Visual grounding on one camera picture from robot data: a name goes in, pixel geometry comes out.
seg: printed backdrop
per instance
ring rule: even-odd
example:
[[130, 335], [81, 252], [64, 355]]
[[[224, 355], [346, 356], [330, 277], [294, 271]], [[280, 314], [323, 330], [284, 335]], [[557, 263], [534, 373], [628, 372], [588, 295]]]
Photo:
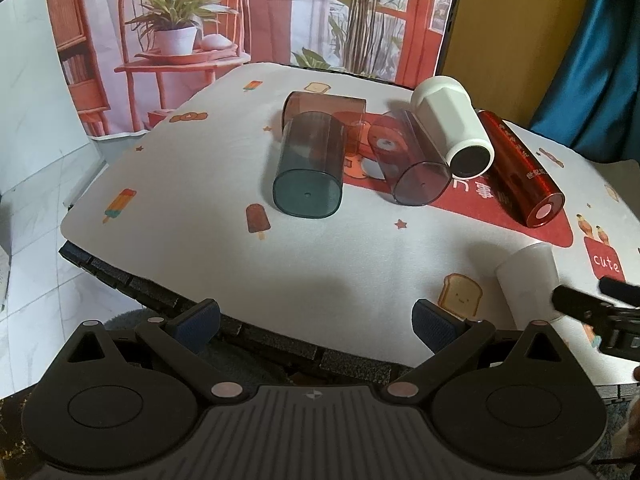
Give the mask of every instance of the printed backdrop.
[[126, 22], [141, 0], [47, 0], [60, 63], [87, 134], [153, 127], [228, 70], [252, 61], [311, 66], [415, 87], [433, 75], [452, 0], [221, 0], [207, 23], [219, 59], [158, 63], [153, 34]]

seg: cup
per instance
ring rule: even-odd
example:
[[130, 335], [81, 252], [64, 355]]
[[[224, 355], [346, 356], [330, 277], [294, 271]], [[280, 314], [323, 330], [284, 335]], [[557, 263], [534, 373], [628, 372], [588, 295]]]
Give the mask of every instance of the cup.
[[430, 77], [415, 88], [411, 104], [456, 179], [475, 178], [489, 169], [494, 147], [458, 81]]
[[510, 193], [520, 221], [542, 227], [562, 211], [564, 194], [536, 157], [496, 114], [480, 110], [478, 117], [495, 150], [489, 170]]
[[342, 201], [344, 125], [324, 112], [304, 112], [284, 127], [273, 201], [283, 213], [325, 218]]
[[495, 269], [495, 275], [518, 330], [535, 319], [551, 322], [562, 316], [551, 304], [560, 279], [550, 244], [540, 242], [519, 250]]
[[324, 112], [344, 124], [345, 156], [358, 153], [360, 133], [365, 124], [367, 102], [364, 99], [342, 95], [292, 92], [282, 107], [282, 131], [296, 115], [304, 112]]
[[426, 205], [449, 185], [449, 166], [411, 112], [384, 114], [370, 126], [367, 140], [399, 204]]

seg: dark transparent cup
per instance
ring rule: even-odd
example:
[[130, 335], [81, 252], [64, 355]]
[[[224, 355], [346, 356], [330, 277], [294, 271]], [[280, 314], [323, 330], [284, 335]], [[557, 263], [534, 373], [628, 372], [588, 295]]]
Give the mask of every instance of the dark transparent cup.
[[399, 204], [426, 205], [447, 189], [449, 165], [411, 112], [384, 114], [371, 125], [367, 140]]
[[283, 213], [325, 218], [342, 200], [345, 127], [324, 112], [303, 112], [287, 121], [273, 181], [273, 201]]

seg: bread slice cartoon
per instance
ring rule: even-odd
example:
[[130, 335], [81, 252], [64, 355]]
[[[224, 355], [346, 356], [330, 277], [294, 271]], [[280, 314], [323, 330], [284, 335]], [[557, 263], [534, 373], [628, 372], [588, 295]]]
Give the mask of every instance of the bread slice cartoon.
[[329, 91], [331, 87], [329, 85], [325, 85], [324, 83], [309, 83], [305, 90], [308, 92], [315, 92], [316, 94], [324, 94]]
[[466, 319], [476, 315], [481, 298], [480, 285], [464, 274], [453, 273], [444, 278], [438, 306], [454, 316]]

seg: white flower pot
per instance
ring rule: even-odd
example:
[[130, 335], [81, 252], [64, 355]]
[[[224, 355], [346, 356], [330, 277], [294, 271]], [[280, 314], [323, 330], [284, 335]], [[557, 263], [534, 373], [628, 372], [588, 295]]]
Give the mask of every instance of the white flower pot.
[[186, 56], [193, 52], [197, 31], [196, 27], [156, 30], [156, 46], [163, 56]]

